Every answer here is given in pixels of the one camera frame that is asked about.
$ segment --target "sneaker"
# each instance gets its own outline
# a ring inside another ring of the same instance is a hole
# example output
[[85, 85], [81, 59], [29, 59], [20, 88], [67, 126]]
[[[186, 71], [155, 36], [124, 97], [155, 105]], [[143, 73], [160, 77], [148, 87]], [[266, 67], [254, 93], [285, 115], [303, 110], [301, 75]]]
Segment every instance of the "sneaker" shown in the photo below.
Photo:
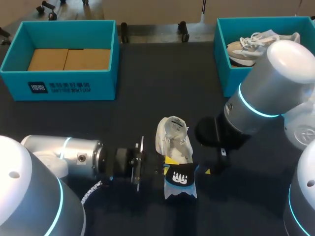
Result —
[[250, 38], [240, 38], [227, 45], [226, 50], [230, 62], [234, 66], [253, 66], [267, 51], [268, 47], [279, 40], [291, 40], [300, 43], [299, 33], [293, 35], [279, 35], [271, 29], [263, 33], [253, 33]]
[[186, 123], [178, 117], [164, 117], [157, 126], [156, 150], [179, 164], [192, 163], [192, 147]]

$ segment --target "teal storage box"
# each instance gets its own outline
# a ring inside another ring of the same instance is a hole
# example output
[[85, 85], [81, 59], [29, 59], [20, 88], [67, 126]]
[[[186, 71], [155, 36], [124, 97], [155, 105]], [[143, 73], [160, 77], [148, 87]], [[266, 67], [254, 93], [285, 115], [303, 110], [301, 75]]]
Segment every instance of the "teal storage box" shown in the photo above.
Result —
[[[28, 71], [35, 49], [110, 49], [107, 70]], [[119, 64], [115, 21], [22, 22], [0, 68], [15, 101], [114, 100]]]
[[301, 44], [315, 55], [315, 27], [309, 17], [218, 18], [214, 38], [214, 56], [225, 97], [234, 94], [252, 69], [252, 67], [232, 67], [226, 46], [239, 41], [240, 37], [250, 37], [255, 32], [267, 30], [273, 30], [282, 35], [298, 32], [301, 36]]

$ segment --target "silver cylinder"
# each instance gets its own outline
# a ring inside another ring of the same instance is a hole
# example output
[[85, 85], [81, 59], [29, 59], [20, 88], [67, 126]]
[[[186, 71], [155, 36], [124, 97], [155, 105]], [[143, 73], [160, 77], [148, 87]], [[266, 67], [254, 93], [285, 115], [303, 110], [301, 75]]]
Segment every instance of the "silver cylinder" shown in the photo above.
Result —
[[103, 144], [99, 140], [29, 135], [21, 144], [36, 156], [54, 155], [68, 164], [70, 177], [95, 179]]
[[227, 102], [224, 114], [239, 132], [253, 135], [266, 121], [307, 101], [315, 58], [302, 45], [273, 43]]
[[304, 150], [288, 191], [283, 220], [289, 236], [315, 235], [315, 141]]
[[0, 235], [83, 236], [85, 212], [71, 189], [20, 143], [0, 136], [0, 147], [0, 186], [5, 191], [0, 201]]

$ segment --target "metal screw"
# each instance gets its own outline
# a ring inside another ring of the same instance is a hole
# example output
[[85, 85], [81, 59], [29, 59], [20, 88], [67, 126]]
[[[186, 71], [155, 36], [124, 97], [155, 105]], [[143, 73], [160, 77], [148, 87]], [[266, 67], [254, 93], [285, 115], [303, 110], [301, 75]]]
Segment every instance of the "metal screw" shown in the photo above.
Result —
[[85, 155], [80, 155], [78, 159], [79, 159], [79, 162], [85, 162], [86, 157]]
[[229, 111], [231, 111], [231, 110], [233, 109], [233, 104], [232, 104], [232, 103], [228, 104], [228, 105], [227, 105], [227, 109], [228, 109]]

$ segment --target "shoe tongue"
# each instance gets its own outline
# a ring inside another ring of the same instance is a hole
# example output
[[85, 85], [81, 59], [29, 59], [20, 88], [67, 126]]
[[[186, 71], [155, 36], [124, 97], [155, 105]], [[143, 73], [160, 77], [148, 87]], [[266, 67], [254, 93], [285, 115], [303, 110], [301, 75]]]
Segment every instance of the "shoe tongue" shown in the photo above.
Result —
[[260, 33], [257, 35], [257, 37], [259, 37], [260, 39], [264, 39], [264, 38], [268, 38], [270, 36], [274, 36], [274, 35], [277, 35], [275, 32], [272, 31], [272, 29], [270, 30], [267, 30], [263, 33]]
[[260, 42], [267, 43], [269, 41], [276, 41], [278, 39], [278, 35], [273, 32], [271, 29], [266, 32], [260, 33], [256, 36]]

